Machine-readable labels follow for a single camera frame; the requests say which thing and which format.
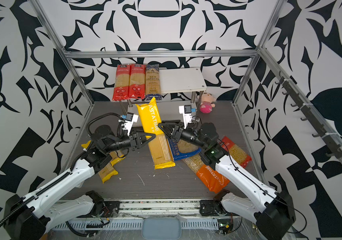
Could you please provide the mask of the yellow spaghetti bag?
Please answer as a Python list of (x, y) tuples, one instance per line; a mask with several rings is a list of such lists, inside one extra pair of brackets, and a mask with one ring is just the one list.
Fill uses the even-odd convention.
[(111, 177), (118, 175), (118, 171), (114, 168), (111, 163), (108, 163), (103, 169), (98, 172), (99, 177), (102, 180), (102, 183), (109, 181)]
[(156, 135), (148, 144), (155, 170), (174, 167), (176, 164), (170, 145), (165, 133), (158, 126), (162, 120), (156, 98), (152, 98), (147, 104), (137, 105), (137, 109), (144, 132)]
[[(81, 146), (83, 150), (86, 151), (93, 146), (93, 141), (89, 140), (87, 143), (81, 144)], [(112, 156), (112, 160), (110, 161), (112, 166), (116, 165), (117, 163), (121, 162), (126, 158), (122, 151), (114, 151), (111, 152), (110, 155)]]

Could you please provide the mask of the blue gold spaghetti bag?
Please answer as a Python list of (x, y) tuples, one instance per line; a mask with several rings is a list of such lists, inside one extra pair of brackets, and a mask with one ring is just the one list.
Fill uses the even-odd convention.
[(161, 100), (160, 66), (158, 64), (146, 65), (145, 74), (145, 100), (150, 101), (152, 98)]

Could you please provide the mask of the red spaghetti bag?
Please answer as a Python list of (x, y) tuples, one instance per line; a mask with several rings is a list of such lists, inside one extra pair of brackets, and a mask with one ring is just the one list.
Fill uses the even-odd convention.
[(123, 101), (129, 98), (131, 65), (118, 65), (113, 92), (113, 101)]
[(129, 98), (144, 99), (146, 84), (146, 66), (131, 64)]

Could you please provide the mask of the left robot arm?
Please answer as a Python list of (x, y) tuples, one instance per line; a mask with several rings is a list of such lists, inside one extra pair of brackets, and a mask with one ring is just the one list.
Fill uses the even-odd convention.
[(88, 131), (88, 134), (92, 140), (91, 147), (79, 155), (66, 171), (24, 197), (15, 195), (7, 200), (0, 228), (4, 228), (11, 239), (39, 240), (53, 227), (78, 216), (98, 215), (104, 200), (95, 191), (57, 207), (54, 205), (102, 170), (111, 161), (111, 152), (139, 149), (156, 138), (153, 133), (130, 132), (128, 129), (116, 136), (108, 125), (102, 125), (94, 132)]

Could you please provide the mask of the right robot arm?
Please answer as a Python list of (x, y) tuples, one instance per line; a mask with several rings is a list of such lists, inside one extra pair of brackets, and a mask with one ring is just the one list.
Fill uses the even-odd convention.
[(247, 198), (226, 193), (220, 203), (228, 213), (234, 213), (251, 222), (267, 240), (281, 240), (296, 221), (295, 208), (287, 191), (277, 192), (262, 183), (230, 155), (226, 145), (220, 143), (212, 123), (204, 123), (198, 130), (179, 121), (163, 121), (158, 127), (170, 140), (183, 140), (201, 148), (200, 156), (205, 165), (226, 177)]

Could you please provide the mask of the white two-tier shelf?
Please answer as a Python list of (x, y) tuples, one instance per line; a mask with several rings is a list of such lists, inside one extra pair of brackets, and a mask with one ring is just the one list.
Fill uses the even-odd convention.
[[(161, 120), (180, 120), (183, 126), (183, 116), (179, 113), (179, 106), (192, 105), (196, 108), (196, 93), (203, 93), (207, 89), (203, 74), (198, 68), (182, 68), (182, 69), (160, 69), (161, 82), (161, 100), (157, 101)], [(131, 99), (115, 102), (126, 101), (129, 106), (125, 112), (133, 113), (139, 116), (137, 105), (147, 104), (150, 101), (144, 99)], [(140, 117), (134, 126), (141, 126)]]

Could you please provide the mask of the orange pasta bag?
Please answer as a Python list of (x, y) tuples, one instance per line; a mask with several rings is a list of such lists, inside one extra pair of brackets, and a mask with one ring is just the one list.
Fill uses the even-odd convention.
[(196, 174), (210, 192), (217, 194), (230, 183), (226, 177), (213, 170), (210, 166), (205, 165), (200, 155), (182, 161)]

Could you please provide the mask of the blue orange orecchiette bag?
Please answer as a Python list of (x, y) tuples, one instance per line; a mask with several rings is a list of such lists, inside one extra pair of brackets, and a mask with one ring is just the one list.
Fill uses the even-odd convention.
[(186, 141), (168, 140), (174, 161), (193, 157), (201, 152), (201, 149)]

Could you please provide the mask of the pink plush pig toy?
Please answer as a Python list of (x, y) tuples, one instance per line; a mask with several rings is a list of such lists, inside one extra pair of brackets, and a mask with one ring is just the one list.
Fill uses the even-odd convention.
[(200, 97), (200, 112), (203, 114), (209, 114), (215, 107), (216, 99), (210, 93), (204, 92)]

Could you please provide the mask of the red macaroni bag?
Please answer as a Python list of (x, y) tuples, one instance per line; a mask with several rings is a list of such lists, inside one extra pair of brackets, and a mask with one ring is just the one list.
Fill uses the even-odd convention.
[(230, 154), (231, 158), (243, 168), (246, 168), (248, 163), (252, 161), (252, 158), (228, 137), (224, 136), (220, 140), (220, 144)]

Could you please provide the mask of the grey blue pad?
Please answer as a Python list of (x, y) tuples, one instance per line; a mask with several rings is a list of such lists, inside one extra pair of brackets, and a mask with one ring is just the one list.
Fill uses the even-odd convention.
[(147, 218), (143, 221), (145, 240), (178, 240), (182, 235), (181, 221), (177, 218)]

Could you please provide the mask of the wall hook rail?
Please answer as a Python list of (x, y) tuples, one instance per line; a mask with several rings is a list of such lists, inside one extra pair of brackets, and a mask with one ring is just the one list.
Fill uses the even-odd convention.
[(321, 117), (318, 110), (313, 104), (307, 99), (301, 90), (296, 86), (292, 79), (285, 78), (282, 71), (279, 71), (279, 80), (276, 82), (277, 85), (281, 85), (285, 91), (283, 95), (291, 97), (294, 101), (291, 106), (298, 109), (304, 115), (301, 121), (308, 121), (316, 131), (312, 134), (314, 138), (321, 138), (330, 152), (326, 154), (328, 157), (336, 157), (337, 159), (342, 158), (342, 145), (337, 140), (337, 133), (332, 131), (330, 127), (326, 126), (326, 120)]

